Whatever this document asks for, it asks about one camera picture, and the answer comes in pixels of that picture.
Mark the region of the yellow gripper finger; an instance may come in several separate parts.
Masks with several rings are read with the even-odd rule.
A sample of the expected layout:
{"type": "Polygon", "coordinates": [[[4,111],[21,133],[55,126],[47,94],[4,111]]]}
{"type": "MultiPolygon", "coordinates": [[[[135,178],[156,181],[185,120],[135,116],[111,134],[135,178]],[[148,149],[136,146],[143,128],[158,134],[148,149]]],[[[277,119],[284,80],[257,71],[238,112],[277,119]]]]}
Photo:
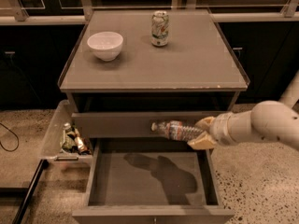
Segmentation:
{"type": "Polygon", "coordinates": [[[195,127],[199,128],[203,131],[208,131],[212,122],[214,121],[214,119],[215,118],[212,116],[200,119],[195,123],[195,127]]]}
{"type": "Polygon", "coordinates": [[[212,149],[216,145],[216,141],[207,132],[201,133],[198,137],[187,142],[194,150],[212,149]]]}

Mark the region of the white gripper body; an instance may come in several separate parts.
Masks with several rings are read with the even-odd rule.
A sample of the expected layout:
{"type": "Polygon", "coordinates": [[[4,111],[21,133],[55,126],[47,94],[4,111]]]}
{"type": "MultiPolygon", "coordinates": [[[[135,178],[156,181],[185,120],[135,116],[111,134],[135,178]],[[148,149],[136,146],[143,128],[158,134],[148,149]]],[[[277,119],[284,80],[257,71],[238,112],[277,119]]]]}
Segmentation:
{"type": "Polygon", "coordinates": [[[236,141],[229,134],[229,118],[233,115],[232,112],[223,113],[213,119],[209,133],[212,138],[222,146],[235,146],[236,141]]]}

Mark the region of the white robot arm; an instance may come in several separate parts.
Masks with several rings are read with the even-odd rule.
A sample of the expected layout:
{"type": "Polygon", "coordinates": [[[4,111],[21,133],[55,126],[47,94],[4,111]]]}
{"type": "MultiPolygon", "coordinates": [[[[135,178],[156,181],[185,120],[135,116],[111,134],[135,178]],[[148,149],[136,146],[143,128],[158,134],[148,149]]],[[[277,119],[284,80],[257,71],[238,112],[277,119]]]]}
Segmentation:
{"type": "Polygon", "coordinates": [[[292,108],[299,100],[299,72],[279,101],[264,101],[250,111],[227,112],[199,120],[195,126],[204,131],[188,142],[193,149],[211,149],[216,144],[280,142],[299,150],[299,114],[292,108]]]}

